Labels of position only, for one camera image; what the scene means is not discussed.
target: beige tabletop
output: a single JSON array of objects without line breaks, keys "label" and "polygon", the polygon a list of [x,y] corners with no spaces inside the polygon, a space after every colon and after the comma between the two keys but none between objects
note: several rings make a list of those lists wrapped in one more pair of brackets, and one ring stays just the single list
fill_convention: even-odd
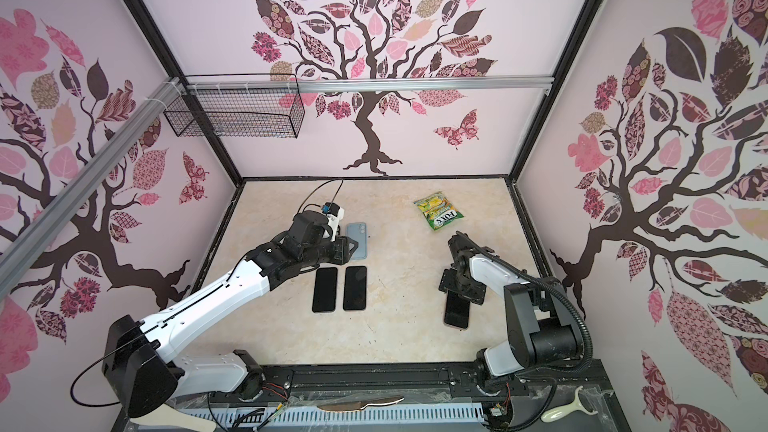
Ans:
[{"label": "beige tabletop", "polygon": [[[310,202],[330,200],[338,182]],[[296,207],[321,182],[249,182],[224,234],[208,284],[231,270],[240,256],[287,230]],[[465,216],[433,231],[413,201],[443,191]],[[504,180],[501,178],[348,180],[335,200],[346,224],[365,222],[368,257],[348,265],[368,267],[366,309],[342,309],[344,268],[339,267],[336,310],[312,312],[315,274],[283,283],[214,325],[186,349],[225,354],[236,348],[261,364],[333,364],[474,360],[481,348],[506,340],[504,301],[490,289],[472,304],[469,328],[442,322],[446,294],[438,290],[452,261],[448,240],[460,230],[477,244],[535,273]]]}]

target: butterfly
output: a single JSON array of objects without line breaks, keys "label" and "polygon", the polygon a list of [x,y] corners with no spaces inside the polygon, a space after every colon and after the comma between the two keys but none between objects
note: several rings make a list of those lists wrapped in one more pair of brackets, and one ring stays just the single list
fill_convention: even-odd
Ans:
[{"label": "butterfly", "polygon": [[194,160],[184,152],[184,168],[187,169],[187,175],[190,177],[187,185],[181,189],[181,195],[179,196],[179,204],[189,202],[193,198],[200,200],[205,198],[205,187],[200,182],[205,180],[206,172],[202,166],[196,166]]},{"label": "butterfly", "polygon": [[475,126],[475,122],[478,120],[477,109],[470,111],[464,119],[458,129],[453,127],[438,127],[435,129],[435,133],[440,137],[448,139],[448,144],[454,146],[458,150],[458,144],[464,142],[464,139],[476,139],[478,135],[478,128]]}]

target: cream colored handle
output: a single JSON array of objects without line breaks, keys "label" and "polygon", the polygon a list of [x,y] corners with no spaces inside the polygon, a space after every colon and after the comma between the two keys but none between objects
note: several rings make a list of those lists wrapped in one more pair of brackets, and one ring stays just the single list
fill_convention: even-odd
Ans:
[{"label": "cream colored handle", "polygon": [[216,430],[216,423],[212,420],[192,417],[166,404],[152,410],[147,415],[132,418],[130,421],[139,425],[173,425],[196,432],[214,432]]},{"label": "cream colored handle", "polygon": [[581,405],[581,399],[579,399],[578,392],[582,388],[584,388],[583,385],[580,385],[576,388],[576,391],[574,392],[574,401],[570,404],[561,405],[560,407],[549,409],[544,412],[544,415],[542,416],[542,422],[555,422],[556,420],[560,420],[561,418],[576,410],[581,410],[586,415],[595,415],[597,413],[596,410],[592,410],[590,412],[585,409],[583,405]]}]

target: light blue smartphone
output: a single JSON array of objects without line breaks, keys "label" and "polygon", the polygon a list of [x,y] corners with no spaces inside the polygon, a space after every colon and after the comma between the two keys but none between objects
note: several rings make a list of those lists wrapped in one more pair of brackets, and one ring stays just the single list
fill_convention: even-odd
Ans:
[{"label": "light blue smartphone", "polygon": [[361,260],[368,257],[368,227],[365,222],[347,224],[346,236],[358,243],[357,250],[352,254],[352,260]]}]

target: smartphone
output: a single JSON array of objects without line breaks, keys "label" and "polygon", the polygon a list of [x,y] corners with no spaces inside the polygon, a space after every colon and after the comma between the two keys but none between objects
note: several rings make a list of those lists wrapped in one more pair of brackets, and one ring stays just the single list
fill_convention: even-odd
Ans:
[{"label": "smartphone", "polygon": [[357,242],[357,250],[352,254],[352,260],[368,257],[368,231],[365,222],[347,224],[346,236]]},{"label": "smartphone", "polygon": [[442,321],[451,327],[466,329],[469,327],[469,301],[455,292],[448,291],[447,296],[446,316]]},{"label": "smartphone", "polygon": [[344,275],[344,310],[362,311],[366,309],[366,287],[368,268],[365,265],[347,267]]},{"label": "smartphone", "polygon": [[312,297],[312,312],[333,312],[336,310],[336,283],[339,269],[318,268],[315,273],[315,295]]}]

